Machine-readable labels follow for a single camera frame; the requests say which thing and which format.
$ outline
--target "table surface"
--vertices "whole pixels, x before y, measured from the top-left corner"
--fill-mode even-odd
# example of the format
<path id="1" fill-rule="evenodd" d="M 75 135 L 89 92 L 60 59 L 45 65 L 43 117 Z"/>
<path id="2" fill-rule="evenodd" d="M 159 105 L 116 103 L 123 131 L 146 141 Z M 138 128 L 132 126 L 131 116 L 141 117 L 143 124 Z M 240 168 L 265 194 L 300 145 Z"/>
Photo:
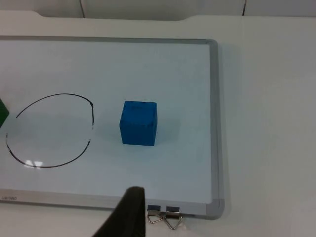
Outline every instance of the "table surface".
<path id="1" fill-rule="evenodd" d="M 218 41 L 226 208 L 147 236 L 310 237 L 316 232 L 316 19 L 197 16 L 178 22 L 42 18 L 0 11 L 2 36 Z M 103 210 L 0 204 L 2 236 L 92 235 Z"/>

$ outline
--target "green object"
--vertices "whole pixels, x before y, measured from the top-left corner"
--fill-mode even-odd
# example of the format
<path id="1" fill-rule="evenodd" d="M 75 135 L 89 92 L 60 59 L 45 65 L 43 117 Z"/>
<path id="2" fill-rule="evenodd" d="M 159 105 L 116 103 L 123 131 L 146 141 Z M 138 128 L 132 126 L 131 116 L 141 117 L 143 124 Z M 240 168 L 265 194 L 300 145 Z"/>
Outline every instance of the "green object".
<path id="1" fill-rule="evenodd" d="M 9 110 L 5 107 L 4 103 L 0 99 L 0 127 L 4 123 L 6 117 L 9 115 Z"/>

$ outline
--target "drawn circle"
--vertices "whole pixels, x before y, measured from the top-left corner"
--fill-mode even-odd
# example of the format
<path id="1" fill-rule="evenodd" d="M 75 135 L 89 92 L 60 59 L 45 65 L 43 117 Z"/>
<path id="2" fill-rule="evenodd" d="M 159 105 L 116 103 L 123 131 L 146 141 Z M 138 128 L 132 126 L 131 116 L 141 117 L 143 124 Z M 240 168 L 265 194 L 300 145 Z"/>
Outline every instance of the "drawn circle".
<path id="1" fill-rule="evenodd" d="M 6 134 L 6 145 L 10 154 L 25 166 L 60 167 L 84 154 L 93 125 L 90 100 L 70 93 L 49 95 L 16 116 Z"/>

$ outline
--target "blue cube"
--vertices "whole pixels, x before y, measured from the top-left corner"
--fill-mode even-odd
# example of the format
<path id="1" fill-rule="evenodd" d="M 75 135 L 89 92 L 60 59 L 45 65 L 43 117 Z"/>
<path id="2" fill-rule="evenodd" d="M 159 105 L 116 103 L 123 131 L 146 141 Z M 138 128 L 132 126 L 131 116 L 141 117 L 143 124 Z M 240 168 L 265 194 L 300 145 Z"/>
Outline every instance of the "blue cube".
<path id="1" fill-rule="evenodd" d="M 125 101 L 119 128 L 124 144 L 154 146 L 157 103 Z"/>

